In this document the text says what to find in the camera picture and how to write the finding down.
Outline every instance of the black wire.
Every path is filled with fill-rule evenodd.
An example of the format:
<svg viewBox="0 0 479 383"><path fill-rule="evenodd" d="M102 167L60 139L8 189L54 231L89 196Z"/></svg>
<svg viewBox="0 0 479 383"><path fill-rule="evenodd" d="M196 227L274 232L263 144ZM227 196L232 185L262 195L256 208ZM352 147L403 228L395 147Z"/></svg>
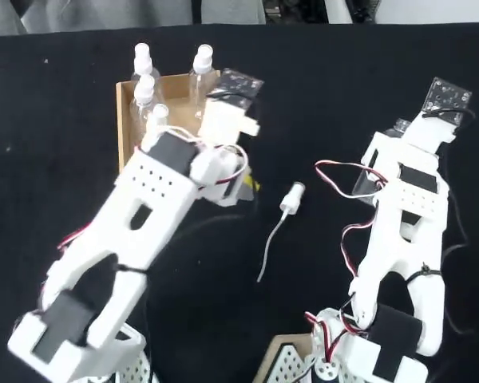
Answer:
<svg viewBox="0 0 479 383"><path fill-rule="evenodd" d="M472 120L477 118L476 113L472 109L468 108L439 108L430 110L422 115L422 118L438 117L442 113L463 113L470 115Z"/></svg>
<svg viewBox="0 0 479 383"><path fill-rule="evenodd" d="M456 129L456 132L459 132L459 130L465 129L467 126L472 124L477 118L476 113L473 110L467 109L467 108L439 108L439 109L431 110L429 112L424 113L422 115L422 118L439 117L442 113L462 113L470 117L468 121L461 124Z"/></svg>
<svg viewBox="0 0 479 383"><path fill-rule="evenodd" d="M464 113L470 116L470 120L468 120L466 123L462 124L458 129L466 128L468 125L470 125L476 118L476 113L470 109L466 108L442 108L442 109L435 109L430 112L427 112L422 115L422 118L430 118L430 117L438 117L442 113ZM460 231L461 237L462 237L462 243L457 243L455 245L447 247L442 253L441 253L441 265L443 266L445 260L449 255L451 255L454 251L466 248L469 246L469 236L466 233L465 226L463 225L463 222L461 220L461 213L459 209L459 203L457 201L456 195L453 192L452 187L450 186L449 182L449 146L445 146L442 151L441 151L441 159L442 159L442 172L443 172L443 179L444 181L449 185L449 199L452 202L452 207L454 211L454 217L456 219L456 224L457 228ZM456 324L456 322L453 320L452 316L450 315L449 309L447 308L446 302L444 301L444 317L447 323L449 324L449 327L451 330L458 334L458 335L470 335L470 334L475 334L475 330L473 329L462 329L460 326Z"/></svg>

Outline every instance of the white 3d-printed part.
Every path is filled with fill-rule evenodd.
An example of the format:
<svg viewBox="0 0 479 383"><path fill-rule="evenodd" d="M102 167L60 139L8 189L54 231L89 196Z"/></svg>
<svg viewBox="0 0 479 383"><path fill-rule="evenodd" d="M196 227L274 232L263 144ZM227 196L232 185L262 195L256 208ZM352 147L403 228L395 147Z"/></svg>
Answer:
<svg viewBox="0 0 479 383"><path fill-rule="evenodd" d="M145 353L139 357L128 367L115 374L115 383L148 383L151 366L145 356ZM110 381L110 377L85 377L74 383L106 383ZM160 383L156 374L152 375L151 383Z"/></svg>
<svg viewBox="0 0 479 383"><path fill-rule="evenodd" d="M266 383L290 383L305 370L305 363L293 345L283 345L272 366Z"/></svg>

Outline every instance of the white wire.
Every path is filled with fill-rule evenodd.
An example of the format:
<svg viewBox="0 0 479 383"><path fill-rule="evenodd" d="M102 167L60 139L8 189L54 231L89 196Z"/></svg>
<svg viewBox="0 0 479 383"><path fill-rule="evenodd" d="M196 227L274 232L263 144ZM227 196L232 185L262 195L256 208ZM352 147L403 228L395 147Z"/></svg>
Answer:
<svg viewBox="0 0 479 383"><path fill-rule="evenodd" d="M312 367L314 366L317 360L318 358L316 356L313 356L311 363L305 368L305 370L300 375L298 375L295 379L293 379L291 383L296 383L304 379L304 377L311 371Z"/></svg>
<svg viewBox="0 0 479 383"><path fill-rule="evenodd" d="M337 186L337 184L329 176L327 176L320 168L318 168L319 165L349 165L349 166L355 166L356 168L361 168L362 170L365 170L367 172L371 172L371 173L375 174L376 176L378 176L379 181L381 183L386 182L386 180L383 180L381 177L379 177L378 172L376 172L374 169L369 168L368 166L365 166L365 165L362 165L362 164L356 164L356 163L353 163L353 162L338 162L338 161L333 161L333 160L317 161L314 164L314 167L315 167L315 170L318 173L319 177L321 177L321 179L323 181L325 181L327 184L332 186L332 188L344 198L348 198L348 199L370 198L370 197L374 197L375 195L377 195L381 190L377 190L377 191L375 191L373 193L370 193L370 194L361 194L361 195L346 194L344 191L342 191L340 189L339 186Z"/></svg>
<svg viewBox="0 0 479 383"><path fill-rule="evenodd" d="M170 132L175 136L178 136L182 138L183 140L187 142L201 142L202 138L195 136L194 134L191 134L188 130L185 128L181 128L180 126L175 126L175 125L163 125L162 130L158 133L158 136L161 136L165 132Z"/></svg>
<svg viewBox="0 0 479 383"><path fill-rule="evenodd" d="M342 229L342 235L341 235L341 253L342 257L344 258L344 263L346 264L347 269L350 271L350 273L353 275L353 278L357 276L357 271L353 268L351 265L351 260L350 256L348 255L345 245L344 245L344 239L346 238L346 234L348 234L352 230L362 230L362 229L367 229L368 227L372 226L374 222L374 218L370 220L369 222L366 223L353 223L351 225L347 225Z"/></svg>
<svg viewBox="0 0 479 383"><path fill-rule="evenodd" d="M247 170L248 154L247 152L245 152L245 149L240 147L238 144L228 144L228 145L221 146L220 148L234 148L243 157L243 164L241 168L239 168L236 172L234 172L232 176L229 176L226 178L226 180L234 180L235 178L239 177L241 173Z"/></svg>
<svg viewBox="0 0 479 383"><path fill-rule="evenodd" d="M268 236L268 239L266 241L266 246L264 246L263 265L261 266L261 271L259 272L259 276L257 277L257 283L261 282L261 279L263 279L264 271L266 270L266 263L268 261L268 250L270 249L271 240L275 236L277 230L280 229L280 227L282 226L284 220L287 217L287 213L288 211L285 211L284 213L282 213L282 217L280 217L279 222L275 225L270 235Z"/></svg>
<svg viewBox="0 0 479 383"><path fill-rule="evenodd" d="M327 324L327 322L324 319L318 319L313 313L310 311L305 312L305 316L307 317L307 320L310 319L313 322L313 328L312 330L314 331L316 328L317 329L322 329L323 330L323 336L325 337L323 340L326 342L326 345L330 348L331 344L331 334L330 334L330 329Z"/></svg>

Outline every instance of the hole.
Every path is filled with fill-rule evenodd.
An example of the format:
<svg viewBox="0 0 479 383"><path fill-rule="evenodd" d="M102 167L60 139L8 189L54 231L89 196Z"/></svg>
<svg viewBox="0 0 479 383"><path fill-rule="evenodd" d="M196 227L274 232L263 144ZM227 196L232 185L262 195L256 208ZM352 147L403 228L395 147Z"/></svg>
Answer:
<svg viewBox="0 0 479 383"><path fill-rule="evenodd" d="M131 221L129 221L129 228L131 230L140 229L142 226L144 226L145 221L147 220L147 218L149 218L151 213L152 209L150 209L144 204L141 204L133 218L131 218Z"/></svg>

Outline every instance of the perforated metal plate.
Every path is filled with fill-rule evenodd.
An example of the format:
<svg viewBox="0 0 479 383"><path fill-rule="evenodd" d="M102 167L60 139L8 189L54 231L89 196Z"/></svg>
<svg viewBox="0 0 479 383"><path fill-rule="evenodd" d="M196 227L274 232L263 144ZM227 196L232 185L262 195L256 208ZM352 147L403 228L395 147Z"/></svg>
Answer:
<svg viewBox="0 0 479 383"><path fill-rule="evenodd" d="M273 362L266 383L290 383L305 370L305 364L296 348L290 344L282 345L279 356Z"/></svg>

